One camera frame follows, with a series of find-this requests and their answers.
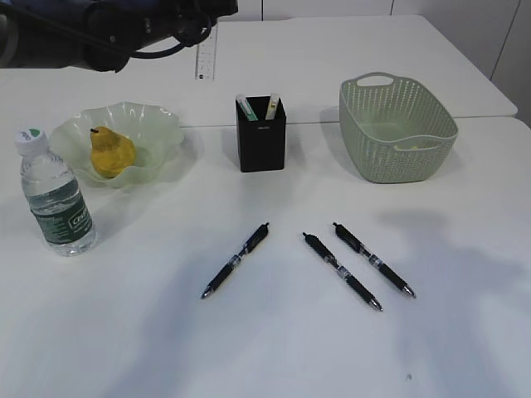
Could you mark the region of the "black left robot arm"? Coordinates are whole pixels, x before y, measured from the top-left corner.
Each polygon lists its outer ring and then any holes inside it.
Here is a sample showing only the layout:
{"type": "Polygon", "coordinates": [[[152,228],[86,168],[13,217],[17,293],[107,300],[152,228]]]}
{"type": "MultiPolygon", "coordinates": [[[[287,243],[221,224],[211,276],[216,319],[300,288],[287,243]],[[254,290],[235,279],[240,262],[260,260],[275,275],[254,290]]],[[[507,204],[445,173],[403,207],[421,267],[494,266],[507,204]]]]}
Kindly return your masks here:
{"type": "Polygon", "coordinates": [[[1,67],[120,72],[204,42],[236,0],[3,1],[1,67]]]}

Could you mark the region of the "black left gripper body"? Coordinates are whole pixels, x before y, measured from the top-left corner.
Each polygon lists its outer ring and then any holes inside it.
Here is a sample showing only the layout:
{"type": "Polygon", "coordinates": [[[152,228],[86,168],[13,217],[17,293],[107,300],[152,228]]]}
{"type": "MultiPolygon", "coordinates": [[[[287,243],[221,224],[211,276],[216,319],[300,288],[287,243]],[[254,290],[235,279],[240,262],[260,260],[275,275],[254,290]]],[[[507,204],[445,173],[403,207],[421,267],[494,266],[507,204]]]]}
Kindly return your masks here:
{"type": "Polygon", "coordinates": [[[174,34],[195,38],[239,8],[238,1],[125,1],[124,5],[134,15],[132,27],[125,29],[125,46],[148,46],[174,34]]]}

